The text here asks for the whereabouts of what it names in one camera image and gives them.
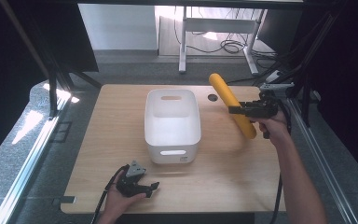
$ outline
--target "white plastic basket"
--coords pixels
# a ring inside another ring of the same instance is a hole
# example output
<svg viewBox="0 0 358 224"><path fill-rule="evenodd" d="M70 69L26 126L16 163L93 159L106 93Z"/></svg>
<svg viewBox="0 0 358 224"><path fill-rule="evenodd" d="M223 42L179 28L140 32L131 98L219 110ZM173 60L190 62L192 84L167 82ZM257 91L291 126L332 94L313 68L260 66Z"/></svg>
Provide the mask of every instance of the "white plastic basket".
<svg viewBox="0 0 358 224"><path fill-rule="evenodd" d="M189 90L153 90L145 108L145 140L155 163L195 159L201 138L196 97Z"/></svg>

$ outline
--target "black cable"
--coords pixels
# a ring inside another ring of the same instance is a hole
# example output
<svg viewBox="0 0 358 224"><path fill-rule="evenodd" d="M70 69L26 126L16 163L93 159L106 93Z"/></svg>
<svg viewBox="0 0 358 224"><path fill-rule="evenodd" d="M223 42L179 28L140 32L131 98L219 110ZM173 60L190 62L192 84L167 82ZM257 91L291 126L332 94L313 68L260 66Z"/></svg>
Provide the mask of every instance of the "black cable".
<svg viewBox="0 0 358 224"><path fill-rule="evenodd" d="M276 60L278 57L278 54L274 51L272 52L265 52L265 51L258 51L255 49L252 49L252 54L256 57L261 57L261 58L269 58L269 59L273 59Z"/></svg>
<svg viewBox="0 0 358 224"><path fill-rule="evenodd" d="M280 56L280 59L284 59L285 61L287 61L287 63L290 63L298 56L301 56L301 54L303 53L303 50L306 49L306 46L309 44L310 40L312 38L314 38L314 36L317 35L317 31L318 31L319 27L322 26L322 22L325 21L327 17L328 17L328 12L326 12L324 14L324 16L312 27L310 32L307 33L301 39L301 41L297 44L297 46L294 49L292 49L290 52ZM303 62L298 64L292 71L289 71L289 73L283 74L282 76L279 76L278 78L273 80L271 82L271 84L282 83L283 81L285 81L291 77L294 77L297 74L297 72L301 69L302 63Z"/></svg>
<svg viewBox="0 0 358 224"><path fill-rule="evenodd" d="M245 37L243 37L242 34L236 34L237 36L240 36L243 40L243 45L247 46L248 45L248 38L249 38L249 34L246 34L246 39Z"/></svg>
<svg viewBox="0 0 358 224"><path fill-rule="evenodd" d="M278 104L281 107L284 117L286 118L287 132L289 132L289 134L291 134L292 133L292 121L291 121L292 115L289 112L289 110L287 109L287 105L285 105L281 100L278 101Z"/></svg>
<svg viewBox="0 0 358 224"><path fill-rule="evenodd" d="M266 71L264 71L263 73L260 74L260 76L258 77L247 77L247 78L241 78L241 79L236 79L236 80L231 80L226 82L227 85L236 83L236 82L242 82L242 81L250 81L250 80L254 80L255 82L252 84L252 86L258 86L260 84L261 81L265 80L265 76L271 74L273 71L275 71L276 69L278 69L280 66L282 66L281 64L278 63L274 63L269 69L267 69Z"/></svg>
<svg viewBox="0 0 358 224"><path fill-rule="evenodd" d="M104 198L106 197L107 192L109 191L110 187L112 186L113 181L115 181L118 173L120 173L120 171L122 171L122 170L127 170L129 167L130 166L128 164L120 167L120 169L118 169L116 171L116 173L112 176L112 178L110 178L109 182L107 183L106 187L103 190L103 194L101 195L100 201L98 201L97 207L95 208L95 212L94 212L94 216L92 217L91 224L94 224L95 221L97 220L98 215L100 214L101 206L103 205Z"/></svg>
<svg viewBox="0 0 358 224"><path fill-rule="evenodd" d="M264 66L263 64L260 63L260 61L276 61L276 60L274 60L274 59L269 59L269 58L259 58L259 59L256 59L256 60L255 60L256 64L257 64L259 67L269 69L269 68L271 67L271 65L270 65L270 66Z"/></svg>
<svg viewBox="0 0 358 224"><path fill-rule="evenodd" d="M193 7L190 8L191 9L191 17L193 17ZM203 18L203 15L200 11L201 7L199 7L199 14L201 15L201 17ZM204 35L206 34L206 32L199 32L199 33L195 33L195 32L191 32L192 35Z"/></svg>
<svg viewBox="0 0 358 224"><path fill-rule="evenodd" d="M252 11L251 20L252 20L252 17L253 17L254 14L255 14L255 9Z"/></svg>
<svg viewBox="0 0 358 224"><path fill-rule="evenodd" d="M269 224L275 223L275 220L277 219L278 211L279 211L279 204L281 202L282 187L283 187L282 176L279 175L278 190L277 190L277 197L275 199L274 213L272 214L272 219Z"/></svg>
<svg viewBox="0 0 358 224"><path fill-rule="evenodd" d="M236 18L238 18L238 14L239 14L239 11L237 10L237 13L236 13L236 16L235 16ZM179 45L182 44L179 41L179 37L178 37L177 31L176 31L176 20L173 21L173 30L175 32L175 37L176 37L177 42L179 43ZM198 34L194 34L194 33L192 33L192 34L193 35L203 35L205 33L203 32L203 33L198 33ZM231 38L232 38L232 34L228 34L228 36L226 37L226 40L223 40L222 42L220 42L220 48L219 49L203 50L203 49L198 49L198 48L195 48L195 47L192 47L192 46L186 46L186 47L190 48L190 49L198 50L198 51L203 52L203 53L214 53L214 52L217 52L217 51L223 49L225 52L230 53L230 54L239 53L240 51L242 51L245 48L245 46L247 44L248 36L246 37L245 43L241 43L240 41L237 41L237 40L232 40Z"/></svg>

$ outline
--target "metal frame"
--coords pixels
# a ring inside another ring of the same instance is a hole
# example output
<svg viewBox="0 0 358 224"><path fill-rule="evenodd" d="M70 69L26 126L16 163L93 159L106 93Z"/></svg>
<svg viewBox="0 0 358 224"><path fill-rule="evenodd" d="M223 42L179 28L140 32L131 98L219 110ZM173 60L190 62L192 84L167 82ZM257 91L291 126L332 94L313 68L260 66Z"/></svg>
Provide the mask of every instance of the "metal frame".
<svg viewBox="0 0 358 224"><path fill-rule="evenodd" d="M303 104L301 107L301 117L305 121L305 123L310 126L309 123L309 110L310 110L310 72L308 71L310 62L314 57L316 51L322 45L324 38L329 33L331 27L333 26L334 22L336 21L339 14L338 12L326 12L326 19L321 28L321 31L316 36L315 40L312 42L310 50L305 55L301 65L299 66L299 74L295 77L294 83L295 86L291 89L288 93L288 97L293 98L296 97L301 89L303 90L302 93L302 100Z"/></svg>
<svg viewBox="0 0 358 224"><path fill-rule="evenodd" d="M259 17L255 20L228 20L228 19L204 19L188 18L186 7L183 9L182 20L182 41L179 50L179 72L186 72L186 32L215 32L215 33L234 33L250 34L250 43L243 50L246 61L249 64L252 76L259 75L255 61L252 57L252 48L260 28L265 9L261 9Z"/></svg>
<svg viewBox="0 0 358 224"><path fill-rule="evenodd" d="M32 0L58 4L114 4L144 6L182 6L182 7L248 7L260 9L309 9L333 7L339 0Z"/></svg>
<svg viewBox="0 0 358 224"><path fill-rule="evenodd" d="M310 151L319 167L319 170L324 177L324 181L329 188L330 193L334 198L334 201L336 202L339 212L344 218L345 223L358 223L356 215L353 213L353 210L351 208L351 204L345 196L345 193L342 190L341 186L338 184L336 177L333 174L333 171L328 165L327 159L325 158L320 146L318 145L318 142L315 139L315 136L313 135L312 130L303 120L301 116L301 110L296 102L296 99L289 98L287 101L298 123L298 126L300 127L301 132L307 140L307 143L310 147Z"/></svg>

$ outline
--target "yellow object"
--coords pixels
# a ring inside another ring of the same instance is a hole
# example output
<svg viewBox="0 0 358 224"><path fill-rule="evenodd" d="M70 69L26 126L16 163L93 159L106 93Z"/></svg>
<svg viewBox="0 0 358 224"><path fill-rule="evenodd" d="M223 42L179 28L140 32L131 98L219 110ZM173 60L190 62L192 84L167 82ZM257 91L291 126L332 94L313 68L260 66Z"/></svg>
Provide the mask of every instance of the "yellow object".
<svg viewBox="0 0 358 224"><path fill-rule="evenodd" d="M241 105L238 102L235 95L232 93L231 89L226 84L225 80L223 80L218 74L213 73L209 76L209 82L213 86L213 88L217 91L217 94L222 98L223 102L226 106L239 106ZM245 137L253 139L256 136L255 127L251 123L248 118L244 115L233 114L232 115L238 126L240 127L243 135Z"/></svg>

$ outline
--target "desk leg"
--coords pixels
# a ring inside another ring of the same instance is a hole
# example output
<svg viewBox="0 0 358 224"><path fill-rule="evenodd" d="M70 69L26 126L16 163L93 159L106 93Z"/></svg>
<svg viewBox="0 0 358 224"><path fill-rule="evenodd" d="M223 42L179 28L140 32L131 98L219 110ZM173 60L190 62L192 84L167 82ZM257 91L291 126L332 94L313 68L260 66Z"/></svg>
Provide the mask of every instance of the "desk leg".
<svg viewBox="0 0 358 224"><path fill-rule="evenodd" d="M94 78L92 77L89 77L88 75L82 73L82 72L78 72L76 71L75 69L73 69L71 66L67 65L67 64L64 64L63 65L64 67L64 70L65 70L65 74L68 74L68 78L70 81L71 78L69 77L69 73L72 73L80 78L82 78L83 80L85 80L86 82L88 82L89 84L91 84L92 86L94 86L95 88L98 88L99 90L101 89L101 87L103 86L101 83L99 83L97 80L95 80Z"/></svg>
<svg viewBox="0 0 358 224"><path fill-rule="evenodd" d="M183 7L182 42L179 52L179 72L186 72L186 7Z"/></svg>
<svg viewBox="0 0 358 224"><path fill-rule="evenodd" d="M263 19L264 9L260 11L260 15L258 19L255 21L255 27L252 32L252 38L250 39L249 45L245 47L243 53L245 54L246 61L249 64L249 68L251 69L252 76L259 76L257 67L255 66L255 61L252 57L252 49L255 44L255 38L257 37L258 29L260 28L261 20Z"/></svg>

